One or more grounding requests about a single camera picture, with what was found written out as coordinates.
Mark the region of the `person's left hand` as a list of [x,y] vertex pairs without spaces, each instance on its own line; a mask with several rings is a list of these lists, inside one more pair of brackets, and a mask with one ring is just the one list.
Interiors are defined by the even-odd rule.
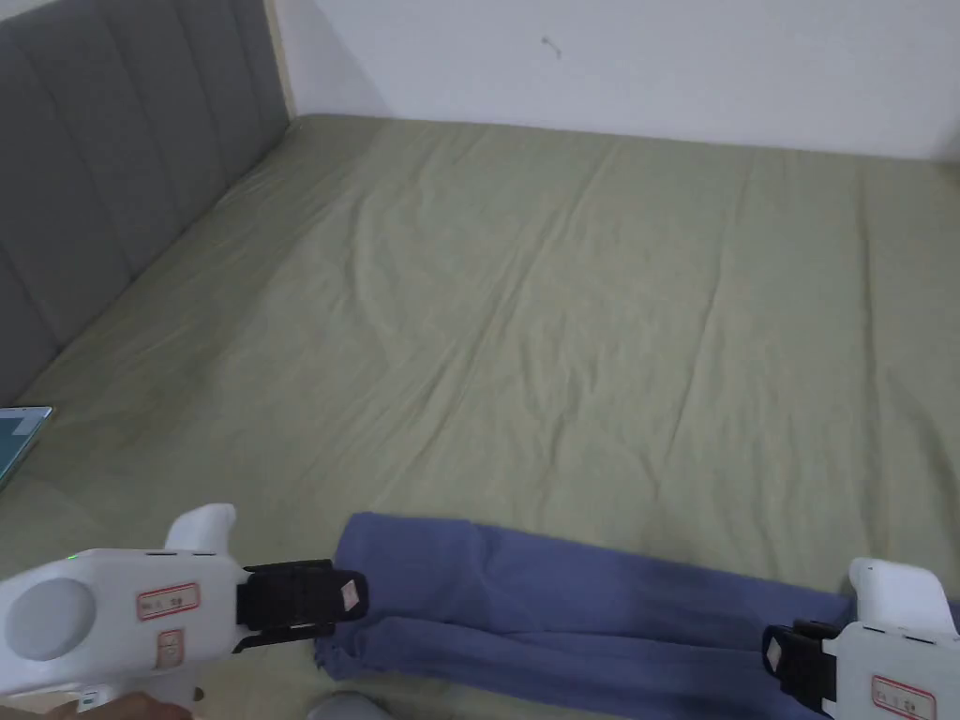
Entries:
[[69,719],[193,719],[191,711],[164,703],[146,693],[130,693],[94,708],[70,708]]

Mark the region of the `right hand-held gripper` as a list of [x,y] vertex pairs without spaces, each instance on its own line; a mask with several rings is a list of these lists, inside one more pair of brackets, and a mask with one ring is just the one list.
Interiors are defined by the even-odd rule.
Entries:
[[779,690],[832,719],[956,719],[959,635],[939,579],[921,567],[857,558],[856,618],[772,624],[763,666]]

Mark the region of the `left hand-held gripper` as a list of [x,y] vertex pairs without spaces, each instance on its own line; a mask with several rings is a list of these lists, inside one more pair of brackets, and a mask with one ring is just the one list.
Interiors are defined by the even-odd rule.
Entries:
[[160,549],[89,549],[4,579],[2,695],[73,693],[89,711],[143,692],[190,709],[203,666],[328,638],[367,615],[367,578],[330,560],[245,570],[229,551],[235,517],[229,503],[207,504],[179,517]]

